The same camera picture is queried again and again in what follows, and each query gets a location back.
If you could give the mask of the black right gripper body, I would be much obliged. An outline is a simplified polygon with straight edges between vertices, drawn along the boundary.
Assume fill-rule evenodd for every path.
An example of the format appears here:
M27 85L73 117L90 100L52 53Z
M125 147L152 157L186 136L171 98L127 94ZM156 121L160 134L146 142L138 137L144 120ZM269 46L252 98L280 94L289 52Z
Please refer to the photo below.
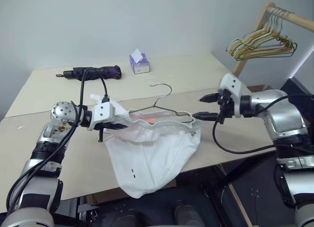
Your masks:
M217 120L220 124L223 124L226 118L232 118L234 116L234 101L231 98L231 93L224 89L219 93L217 103L220 107Z

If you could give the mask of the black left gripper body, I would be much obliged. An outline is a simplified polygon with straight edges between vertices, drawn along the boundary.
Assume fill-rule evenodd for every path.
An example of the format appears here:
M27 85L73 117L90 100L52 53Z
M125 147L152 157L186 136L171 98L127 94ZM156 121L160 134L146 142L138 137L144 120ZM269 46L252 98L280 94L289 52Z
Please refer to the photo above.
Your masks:
M103 142L104 129L114 129L114 124L100 122L95 125L94 130L99 131L98 142Z

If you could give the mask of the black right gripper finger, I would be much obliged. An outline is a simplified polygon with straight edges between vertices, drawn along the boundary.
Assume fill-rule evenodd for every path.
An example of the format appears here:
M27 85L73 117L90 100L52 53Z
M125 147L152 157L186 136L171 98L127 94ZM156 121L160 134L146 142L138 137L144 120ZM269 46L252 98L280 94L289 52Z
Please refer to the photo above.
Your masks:
M205 103L214 103L214 102L217 102L218 98L219 98L219 93L211 93L211 94L204 95L203 97L199 99L199 101L205 102Z
M192 115L195 119L202 121L216 121L218 118L218 113L209 113L209 112L198 112Z

